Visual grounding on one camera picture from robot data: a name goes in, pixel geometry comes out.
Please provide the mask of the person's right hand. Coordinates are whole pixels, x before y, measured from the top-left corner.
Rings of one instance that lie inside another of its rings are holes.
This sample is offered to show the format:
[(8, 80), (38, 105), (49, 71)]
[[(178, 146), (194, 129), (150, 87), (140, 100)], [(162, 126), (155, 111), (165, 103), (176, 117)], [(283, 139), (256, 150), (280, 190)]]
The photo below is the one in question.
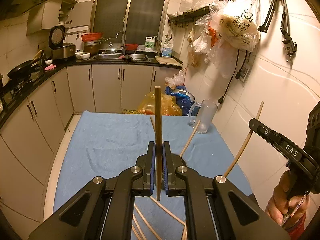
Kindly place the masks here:
[[(271, 217), (278, 225), (283, 224), (284, 215), (288, 213), (289, 209), (294, 209), (300, 204), (303, 196), (294, 196), (287, 199), (287, 191), (290, 186), (290, 171), (282, 174), (279, 184), (274, 188), (272, 197), (269, 199), (265, 212)], [(295, 214), (289, 218), (284, 224), (284, 228), (289, 230), (296, 226), (302, 218), (305, 217), (306, 211), (310, 205), (310, 197), (307, 196), (300, 205)]]

